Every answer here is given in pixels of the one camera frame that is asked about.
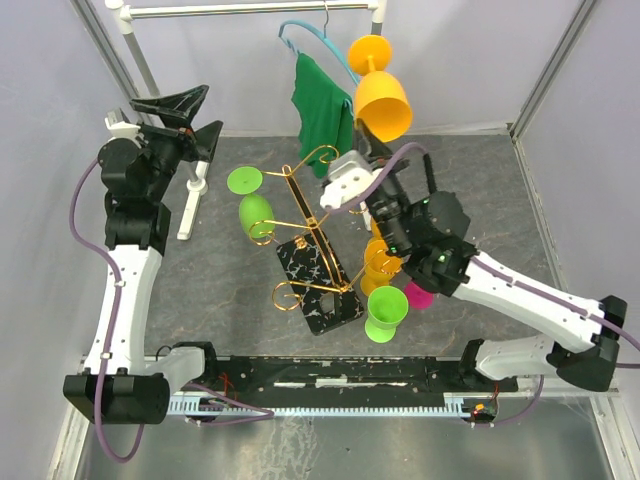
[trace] white wall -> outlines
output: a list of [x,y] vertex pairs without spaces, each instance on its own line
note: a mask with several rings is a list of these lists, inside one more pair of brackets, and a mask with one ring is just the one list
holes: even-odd
[[[94,0],[123,58],[135,70],[102,0]],[[256,3],[259,0],[236,0]],[[133,6],[231,3],[131,0]],[[389,71],[404,83],[415,133],[495,127],[512,122],[569,23],[579,0],[389,0],[383,34],[395,56]],[[134,21],[162,92],[211,85],[202,118],[225,121],[225,134],[296,135],[290,102],[295,59],[278,40],[284,20],[319,29],[324,12]],[[369,33],[367,11],[331,12],[328,34],[346,52]],[[350,80],[311,34],[287,27],[303,51],[348,92]]]
[[[123,99],[66,0],[11,2],[0,17],[0,478],[45,478],[95,328],[105,267],[68,232],[75,183]],[[78,224],[103,240],[103,189],[88,184]]]
[[[570,288],[629,303],[640,337],[640,3],[600,2],[522,143]],[[622,361],[640,354],[622,341]],[[640,372],[620,372],[640,438]]]

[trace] hanger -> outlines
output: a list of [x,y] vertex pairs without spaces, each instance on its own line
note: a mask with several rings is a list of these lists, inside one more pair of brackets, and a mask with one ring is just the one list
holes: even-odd
[[349,67],[349,64],[347,63],[347,59],[344,57],[342,52],[340,50],[338,50],[338,47],[336,47],[333,44],[333,42],[327,38],[326,32],[327,32],[327,25],[329,23],[329,7],[327,5],[326,0],[324,2],[324,6],[325,6],[325,12],[326,12],[326,15],[327,15],[326,20],[325,20],[325,24],[324,24],[324,34],[320,30],[318,30],[316,27],[314,27],[313,25],[308,24],[307,22],[303,22],[301,20],[287,20],[286,22],[283,22],[280,25],[280,31],[278,32],[278,38],[280,40],[282,40],[282,42],[287,46],[287,48],[289,48],[293,53],[295,53],[296,55],[299,55],[300,54],[300,50],[298,49],[298,47],[296,47],[291,40],[289,40],[288,38],[282,36],[282,34],[284,33],[284,28],[287,25],[297,25],[297,26],[302,27],[305,30],[313,33],[322,43],[324,43],[327,46],[327,48],[329,50],[331,50],[331,53],[333,53],[333,55],[338,59],[340,64],[345,68],[345,70],[347,71],[347,73],[351,77],[351,80],[353,81],[353,83],[355,85],[358,85],[358,83],[360,82],[360,79],[358,78],[358,76],[355,73],[353,73],[353,70],[351,70],[351,68]]
[[324,21],[324,27],[322,28],[322,33],[324,33],[324,38],[327,38],[327,25],[329,25],[329,5],[327,5],[327,0],[324,0],[324,13],[326,15],[326,19]]

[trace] cable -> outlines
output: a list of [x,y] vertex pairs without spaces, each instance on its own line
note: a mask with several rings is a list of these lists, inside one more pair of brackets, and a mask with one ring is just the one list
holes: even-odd
[[231,380],[229,380],[229,376],[226,373],[223,373],[218,377],[220,380],[224,382],[224,396],[228,397],[227,392],[229,391],[229,387],[233,388],[233,399],[238,399],[238,392],[236,391],[236,387]]
[[536,389],[536,392],[533,394],[533,398],[531,399],[531,402],[529,403],[529,405],[527,405],[527,407],[524,410],[522,410],[517,415],[514,415],[513,417],[505,418],[504,420],[498,420],[497,422],[473,423],[472,427],[473,428],[476,428],[476,427],[493,428],[493,427],[498,427],[500,425],[508,425],[509,423],[515,423],[521,420],[525,415],[531,412],[535,408],[535,406],[538,404],[538,402],[540,401],[540,397],[542,396],[543,387],[544,387],[544,375],[541,375],[540,383],[538,383],[538,388]]
[[427,176],[427,189],[429,190],[429,195],[433,195],[438,191],[438,186],[436,185],[436,176],[433,173],[431,155],[425,153],[422,156],[422,162],[424,163],[424,173]]
[[69,229],[71,230],[71,235],[73,235],[73,238],[76,242],[78,242],[83,247],[91,250],[92,252],[97,253],[105,262],[107,262],[109,268],[111,268],[111,270],[113,271],[113,276],[115,279],[115,294],[113,296],[113,304],[111,306],[109,324],[107,325],[107,333],[104,337],[104,346],[102,348],[103,355],[101,356],[100,369],[98,371],[98,379],[96,382],[93,416],[96,425],[96,435],[98,437],[98,442],[100,443],[102,450],[104,450],[104,453],[114,462],[126,463],[133,458],[133,456],[138,451],[138,448],[140,447],[144,425],[139,426],[138,433],[136,434],[135,441],[133,442],[133,447],[131,448],[131,451],[124,457],[119,456],[113,451],[111,445],[109,445],[109,442],[104,435],[104,427],[102,425],[102,392],[104,390],[104,379],[107,374],[107,357],[111,349],[111,341],[113,340],[113,333],[116,328],[116,319],[118,318],[118,310],[120,309],[120,300],[122,298],[122,275],[120,274],[120,268],[118,267],[118,264],[113,258],[111,258],[111,256],[107,252],[80,236],[80,234],[78,233],[78,229],[76,228],[75,220],[76,207],[78,206],[78,197],[80,196],[80,191],[87,181],[89,174],[93,171],[96,165],[98,165],[98,159],[95,159],[93,162],[91,162],[89,167],[80,177],[80,180],[76,185],[76,189],[73,192],[73,196],[71,197],[71,207],[69,208]]
[[[589,320],[593,320],[594,322],[599,323],[603,327],[607,327],[612,332],[617,333],[622,338],[624,338],[627,342],[629,342],[631,345],[633,345],[636,350],[638,350],[640,352],[640,341],[638,341],[638,339],[636,339],[629,332],[621,329],[619,326],[617,326],[614,323],[611,323],[609,320],[607,320],[605,318],[598,317],[598,316],[596,316],[594,314],[589,315],[588,318],[589,318]],[[629,368],[629,369],[637,370],[637,369],[640,369],[640,364],[638,364],[638,363],[616,363],[616,368]]]
[[389,172],[391,172],[391,169],[394,167],[394,165],[398,163],[402,159],[402,157],[404,157],[407,153],[409,153],[412,150],[418,150],[423,155],[427,154],[427,149],[422,145],[420,145],[419,143],[416,143],[416,142],[405,143],[396,151],[396,153],[393,154],[393,156],[389,159],[389,161],[384,166],[380,174],[371,183],[371,185],[367,187],[367,189],[364,192],[362,192],[353,200],[349,200],[347,203],[343,204],[339,208],[329,210],[329,213],[334,214],[334,213],[346,212],[348,210],[351,210],[357,207],[358,205],[360,205],[361,202],[364,202],[367,199],[367,197],[369,197],[369,195],[375,192],[376,188],[380,186],[380,184],[385,179],[385,177],[389,175]]
[[496,408],[498,408],[498,395],[500,395],[500,384],[496,382],[493,395],[491,395],[491,399],[489,400],[489,403],[493,403]]
[[[271,418],[274,417],[275,412],[273,410],[268,410],[266,408],[260,408],[260,407],[254,407],[252,405],[247,405],[246,403],[242,403],[239,402],[238,400],[234,400],[232,398],[229,397],[225,397],[224,395],[222,395],[221,393],[218,393],[214,390],[211,390],[210,388],[207,388],[205,386],[202,385],[198,385],[197,383],[189,383],[187,385],[185,385],[186,387],[190,387],[190,388],[195,388],[197,390],[201,390],[205,393],[208,393],[209,395],[212,395],[220,400],[224,400],[225,402],[227,402],[229,405],[233,405],[235,407],[238,408],[244,408],[246,410],[252,410],[254,412],[260,412],[263,413],[264,415],[260,415],[259,417],[249,417],[249,418],[238,418],[235,420],[227,420],[224,422],[212,422],[212,423],[201,423],[199,425],[207,425],[207,426],[211,426],[211,427],[222,427],[225,425],[236,425],[238,423],[250,423],[250,422],[258,422],[260,420],[269,420]],[[194,420],[189,419],[190,423],[196,423]]]
[[169,345],[163,345],[161,346],[158,350],[156,350],[156,362],[158,361],[158,357],[160,356],[160,352],[162,350],[164,350],[165,348],[169,349],[169,352],[171,352],[171,350],[173,350],[173,348],[171,348]]

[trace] blue hanger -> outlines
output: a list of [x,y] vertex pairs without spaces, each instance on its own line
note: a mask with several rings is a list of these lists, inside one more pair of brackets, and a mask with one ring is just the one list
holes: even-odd
[[283,43],[289,49],[291,49],[293,53],[295,53],[296,55],[300,54],[300,50],[298,50],[298,48],[293,44],[291,40],[282,36],[282,33],[284,32],[284,27],[286,27],[287,25],[298,25],[299,27],[302,27],[305,30],[308,30],[309,32],[313,33],[316,37],[318,37],[318,39],[321,40],[322,43],[324,43],[327,46],[327,48],[329,48],[329,50],[331,50],[331,53],[335,55],[335,57],[342,64],[345,70],[347,70],[347,73],[351,77],[351,80],[353,80],[353,83],[358,85],[358,83],[360,82],[360,79],[356,76],[355,73],[353,73],[353,70],[349,68],[349,64],[347,63],[347,60],[344,58],[344,55],[342,54],[342,52],[338,50],[338,47],[336,47],[333,44],[333,42],[326,37],[326,35],[323,35],[323,33],[313,25],[310,25],[307,22],[303,22],[300,20],[287,20],[286,22],[282,23],[282,25],[280,25],[280,31],[278,32],[278,38],[282,40]]

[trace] white metal pole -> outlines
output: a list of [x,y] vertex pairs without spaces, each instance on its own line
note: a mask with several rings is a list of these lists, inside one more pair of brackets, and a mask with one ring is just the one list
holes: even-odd
[[125,5],[123,0],[105,0],[105,6],[111,10],[113,18],[116,21],[116,25],[118,26],[118,30],[122,33],[124,37],[124,41],[127,43],[127,47],[129,47],[129,51],[131,52],[131,56],[133,57],[133,61],[136,62],[136,66],[140,71],[140,75],[142,75],[142,80],[147,86],[147,90],[149,91],[149,95],[152,97],[159,97],[160,90],[158,89],[158,84],[156,83],[155,78],[153,78],[153,74],[151,73],[151,69],[149,68],[149,64],[147,63],[147,59],[144,58],[144,54],[140,49],[140,44],[138,43],[138,39],[133,33],[133,26],[130,21],[125,20],[126,15],[122,15],[123,10],[125,10]]
[[387,13],[387,0],[378,0],[378,6],[371,16],[372,35],[382,35],[382,24],[384,23],[385,13]]
[[126,7],[122,10],[123,20],[131,21],[143,18],[184,17],[194,15],[237,15],[242,13],[304,12],[324,10],[352,10],[378,8],[379,0],[357,2],[345,0],[306,1],[306,2],[267,2],[231,5],[201,5],[184,7]]

